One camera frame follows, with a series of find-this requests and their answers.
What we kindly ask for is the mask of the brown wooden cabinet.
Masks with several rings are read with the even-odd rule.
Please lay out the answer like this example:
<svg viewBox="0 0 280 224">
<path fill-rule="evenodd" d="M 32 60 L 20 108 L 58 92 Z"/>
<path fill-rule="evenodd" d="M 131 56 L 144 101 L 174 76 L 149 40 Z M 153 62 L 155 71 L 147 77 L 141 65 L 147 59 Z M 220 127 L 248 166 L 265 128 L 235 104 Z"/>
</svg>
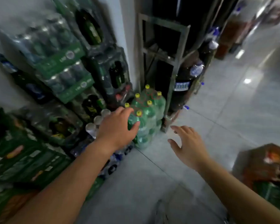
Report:
<svg viewBox="0 0 280 224">
<path fill-rule="evenodd" d="M 233 44 L 244 32 L 247 25 L 248 22 L 244 21 L 230 20 L 227 22 L 219 38 L 219 46 L 214 56 L 216 59 L 223 60 L 225 58 Z"/>
</svg>

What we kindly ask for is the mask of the green printed carton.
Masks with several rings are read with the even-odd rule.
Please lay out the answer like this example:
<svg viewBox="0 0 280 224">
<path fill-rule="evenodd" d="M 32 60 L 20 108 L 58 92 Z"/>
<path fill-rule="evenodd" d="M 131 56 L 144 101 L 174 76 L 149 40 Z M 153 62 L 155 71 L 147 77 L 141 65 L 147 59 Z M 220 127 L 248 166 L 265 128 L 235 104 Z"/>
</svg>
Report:
<svg viewBox="0 0 280 224">
<path fill-rule="evenodd" d="M 0 182 L 45 185 L 70 163 L 60 147 L 26 127 L 0 130 Z"/>
</svg>

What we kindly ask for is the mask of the dark blue bottle pack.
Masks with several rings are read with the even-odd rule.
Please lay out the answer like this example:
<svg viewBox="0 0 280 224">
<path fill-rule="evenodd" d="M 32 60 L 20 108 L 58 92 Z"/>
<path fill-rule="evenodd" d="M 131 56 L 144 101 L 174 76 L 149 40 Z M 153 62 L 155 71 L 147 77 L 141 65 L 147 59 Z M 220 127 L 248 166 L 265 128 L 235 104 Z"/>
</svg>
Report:
<svg viewBox="0 0 280 224">
<path fill-rule="evenodd" d="M 0 68 L 13 81 L 15 85 L 21 88 L 36 103 L 43 105 L 52 101 L 52 95 L 45 90 L 33 77 L 28 73 L 20 70 L 13 65 L 7 58 L 0 53 Z"/>
</svg>

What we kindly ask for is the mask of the blue capped bottle pack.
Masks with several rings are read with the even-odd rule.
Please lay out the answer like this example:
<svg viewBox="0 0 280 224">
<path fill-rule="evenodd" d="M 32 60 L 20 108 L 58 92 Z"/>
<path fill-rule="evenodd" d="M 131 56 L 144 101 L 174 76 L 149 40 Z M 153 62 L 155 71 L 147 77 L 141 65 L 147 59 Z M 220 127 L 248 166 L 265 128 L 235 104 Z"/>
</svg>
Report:
<svg viewBox="0 0 280 224">
<path fill-rule="evenodd" d="M 70 150 L 70 154 L 73 155 L 75 158 L 78 157 L 86 147 L 92 143 L 94 139 L 92 136 L 87 136 L 86 139 L 79 142 L 75 147 Z M 113 174 L 118 166 L 120 165 L 121 161 L 127 156 L 130 151 L 135 147 L 135 143 L 131 142 L 127 146 L 123 147 L 112 154 L 112 156 L 108 159 L 106 164 L 101 169 L 98 177 L 102 178 L 103 180 L 107 179 L 111 174 Z"/>
</svg>

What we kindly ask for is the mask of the green bottle pack yellow caps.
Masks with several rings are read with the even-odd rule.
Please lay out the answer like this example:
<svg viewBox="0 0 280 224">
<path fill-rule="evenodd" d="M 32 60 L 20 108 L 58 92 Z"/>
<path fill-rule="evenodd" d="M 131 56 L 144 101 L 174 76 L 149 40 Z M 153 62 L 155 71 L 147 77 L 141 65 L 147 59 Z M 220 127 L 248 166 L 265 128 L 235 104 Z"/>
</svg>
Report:
<svg viewBox="0 0 280 224">
<path fill-rule="evenodd" d="M 139 122 L 138 133 L 133 139 L 135 147 L 138 149 L 146 148 L 152 141 L 155 134 L 160 131 L 166 99 L 161 91 L 157 91 L 149 84 L 141 93 L 136 93 L 130 103 L 125 103 L 125 108 L 133 108 L 128 118 L 128 129 L 130 130 L 135 123 Z"/>
</svg>

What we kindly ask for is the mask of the person's left hand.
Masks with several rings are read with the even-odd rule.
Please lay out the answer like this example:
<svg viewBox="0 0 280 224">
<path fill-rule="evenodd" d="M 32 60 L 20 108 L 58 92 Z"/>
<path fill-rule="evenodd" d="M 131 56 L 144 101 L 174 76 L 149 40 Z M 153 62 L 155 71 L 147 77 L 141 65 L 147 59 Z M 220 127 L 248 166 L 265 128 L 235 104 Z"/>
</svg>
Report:
<svg viewBox="0 0 280 224">
<path fill-rule="evenodd" d="M 136 137 L 128 135 L 128 118 L 133 111 L 131 107 L 119 107 L 104 118 L 94 140 L 101 152 L 111 155 Z"/>
</svg>

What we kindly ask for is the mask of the dark cola bottle pack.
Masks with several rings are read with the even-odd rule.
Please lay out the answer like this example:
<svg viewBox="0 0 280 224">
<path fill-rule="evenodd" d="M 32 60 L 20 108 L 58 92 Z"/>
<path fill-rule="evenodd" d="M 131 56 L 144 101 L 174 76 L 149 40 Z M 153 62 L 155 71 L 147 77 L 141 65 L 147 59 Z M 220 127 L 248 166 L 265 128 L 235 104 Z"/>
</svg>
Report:
<svg viewBox="0 0 280 224">
<path fill-rule="evenodd" d="M 194 51 L 188 56 L 180 65 L 177 77 L 175 79 L 175 86 L 171 97 L 169 111 L 176 112 L 186 103 L 187 93 L 192 84 L 198 78 L 205 65 L 199 58 L 199 52 Z"/>
</svg>

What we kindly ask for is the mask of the white capped bottle pack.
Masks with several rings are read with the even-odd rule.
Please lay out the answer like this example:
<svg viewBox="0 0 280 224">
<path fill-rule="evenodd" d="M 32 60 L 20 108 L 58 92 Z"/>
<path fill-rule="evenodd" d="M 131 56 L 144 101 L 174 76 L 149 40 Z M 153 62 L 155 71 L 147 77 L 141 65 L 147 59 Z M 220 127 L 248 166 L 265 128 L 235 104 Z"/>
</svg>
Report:
<svg viewBox="0 0 280 224">
<path fill-rule="evenodd" d="M 93 123 L 86 124 L 85 130 L 93 139 L 96 139 L 101 122 L 109 114 L 111 114 L 111 111 L 109 109 L 103 109 L 101 111 L 101 115 L 98 115 L 94 118 Z"/>
</svg>

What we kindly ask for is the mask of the grey metal shelf frame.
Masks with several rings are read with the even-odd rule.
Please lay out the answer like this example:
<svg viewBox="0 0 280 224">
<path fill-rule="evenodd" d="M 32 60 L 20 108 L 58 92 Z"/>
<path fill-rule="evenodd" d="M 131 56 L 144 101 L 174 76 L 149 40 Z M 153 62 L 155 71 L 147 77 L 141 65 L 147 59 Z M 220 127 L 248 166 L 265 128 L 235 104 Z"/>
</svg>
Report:
<svg viewBox="0 0 280 224">
<path fill-rule="evenodd" d="M 150 40 L 146 40 L 146 23 L 151 23 L 153 25 L 157 25 L 160 27 L 165 27 L 167 29 L 174 30 L 180 33 L 178 40 L 178 48 L 177 52 L 173 56 L 165 55 L 164 52 L 154 51 L 151 49 L 153 45 L 156 44 L 155 38 Z M 170 127 L 170 125 L 175 121 L 179 112 L 174 112 L 173 114 L 168 114 L 168 110 L 170 107 L 172 93 L 175 88 L 175 80 L 178 75 L 179 68 L 181 64 L 191 55 L 191 53 L 187 53 L 184 55 L 184 49 L 187 43 L 188 34 L 190 31 L 190 25 L 184 26 L 177 22 L 173 22 L 167 19 L 162 19 L 150 15 L 146 15 L 143 13 L 137 14 L 137 24 L 138 24 L 138 37 L 139 37 L 139 46 L 138 46 L 138 59 L 139 59 L 139 86 L 140 89 L 144 89 L 146 85 L 146 71 L 149 72 L 146 67 L 146 57 L 153 56 L 155 59 L 163 61 L 167 64 L 170 64 L 172 69 L 172 74 L 170 77 L 170 84 L 168 86 L 168 94 L 166 99 L 166 107 L 164 110 L 163 124 L 161 127 L 161 131 L 166 133 Z"/>
</svg>

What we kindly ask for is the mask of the person's right forearm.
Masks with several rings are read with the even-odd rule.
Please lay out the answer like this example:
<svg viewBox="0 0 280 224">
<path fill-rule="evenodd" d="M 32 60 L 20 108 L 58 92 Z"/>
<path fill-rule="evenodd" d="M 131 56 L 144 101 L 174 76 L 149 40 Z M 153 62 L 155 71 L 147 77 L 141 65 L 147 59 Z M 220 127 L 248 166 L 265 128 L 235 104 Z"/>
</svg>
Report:
<svg viewBox="0 0 280 224">
<path fill-rule="evenodd" d="M 280 224 L 280 210 L 248 188 L 209 157 L 194 169 L 211 187 L 236 224 Z"/>
</svg>

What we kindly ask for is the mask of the person's left forearm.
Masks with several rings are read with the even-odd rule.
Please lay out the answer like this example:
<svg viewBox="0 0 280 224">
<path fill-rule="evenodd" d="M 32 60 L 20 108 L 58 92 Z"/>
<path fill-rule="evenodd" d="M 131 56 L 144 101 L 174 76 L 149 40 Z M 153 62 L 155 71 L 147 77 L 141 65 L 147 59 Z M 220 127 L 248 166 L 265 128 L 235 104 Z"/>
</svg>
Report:
<svg viewBox="0 0 280 224">
<path fill-rule="evenodd" d="M 73 224 L 90 188 L 115 150 L 111 141 L 96 139 L 6 224 Z"/>
</svg>

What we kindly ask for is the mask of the green glass bottle pack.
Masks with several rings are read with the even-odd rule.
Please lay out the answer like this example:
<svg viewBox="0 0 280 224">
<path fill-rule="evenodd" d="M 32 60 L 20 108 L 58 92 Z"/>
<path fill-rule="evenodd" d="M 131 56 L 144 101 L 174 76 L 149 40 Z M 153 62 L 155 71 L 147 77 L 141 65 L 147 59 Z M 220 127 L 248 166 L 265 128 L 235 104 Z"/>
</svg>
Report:
<svg viewBox="0 0 280 224">
<path fill-rule="evenodd" d="M 115 41 L 93 0 L 52 0 L 56 10 L 69 24 L 88 56 L 103 53 Z"/>
<path fill-rule="evenodd" d="M 50 101 L 44 105 L 29 104 L 14 111 L 13 114 L 56 145 L 71 148 L 79 141 L 82 120 L 58 102 Z"/>
<path fill-rule="evenodd" d="M 133 96 L 133 86 L 124 49 L 109 47 L 104 53 L 88 57 L 89 67 L 97 86 L 110 106 L 124 106 Z"/>
<path fill-rule="evenodd" d="M 92 86 L 66 104 L 84 123 L 93 123 L 94 118 L 101 115 L 106 108 L 105 100 L 100 92 Z"/>
</svg>

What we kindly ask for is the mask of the brown cardboard box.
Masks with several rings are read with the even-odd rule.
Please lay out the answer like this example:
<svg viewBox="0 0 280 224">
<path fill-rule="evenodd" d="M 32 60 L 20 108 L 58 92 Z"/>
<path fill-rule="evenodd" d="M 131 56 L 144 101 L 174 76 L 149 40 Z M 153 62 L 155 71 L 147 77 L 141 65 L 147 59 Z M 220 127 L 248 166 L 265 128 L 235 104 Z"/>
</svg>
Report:
<svg viewBox="0 0 280 224">
<path fill-rule="evenodd" d="M 240 151 L 232 174 L 280 210 L 280 146 L 270 143 Z"/>
</svg>

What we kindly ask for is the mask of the person's right hand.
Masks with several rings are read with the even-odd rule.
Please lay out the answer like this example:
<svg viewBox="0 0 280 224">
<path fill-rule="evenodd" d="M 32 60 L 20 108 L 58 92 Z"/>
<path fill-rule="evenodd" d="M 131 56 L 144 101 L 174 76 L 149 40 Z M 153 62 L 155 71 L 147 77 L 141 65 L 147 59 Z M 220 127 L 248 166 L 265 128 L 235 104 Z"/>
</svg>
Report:
<svg viewBox="0 0 280 224">
<path fill-rule="evenodd" d="M 186 166 L 199 171 L 210 158 L 201 136 L 192 127 L 172 125 L 171 129 L 181 139 L 182 152 L 176 156 Z"/>
</svg>

